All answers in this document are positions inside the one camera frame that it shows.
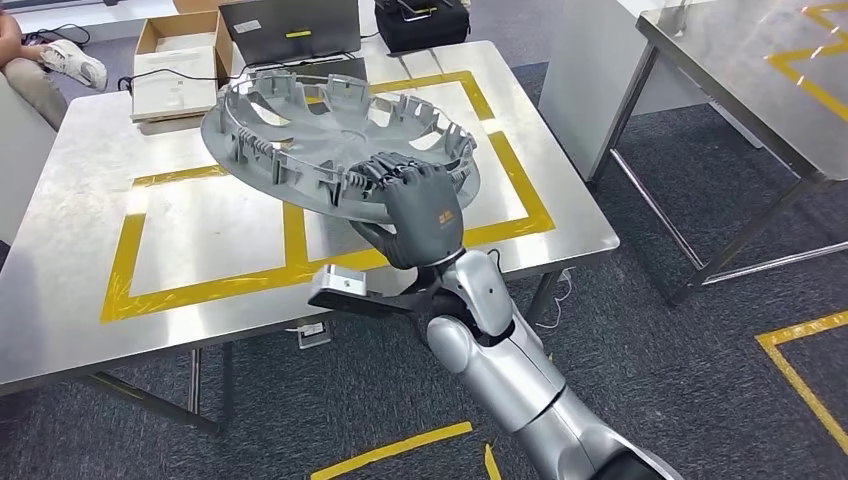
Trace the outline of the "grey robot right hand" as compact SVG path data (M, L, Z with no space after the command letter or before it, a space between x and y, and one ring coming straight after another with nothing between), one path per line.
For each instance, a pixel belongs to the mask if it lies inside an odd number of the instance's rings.
M395 268L435 265L463 250L461 207L444 166L381 152L352 167L365 175L394 225L353 221L354 230Z

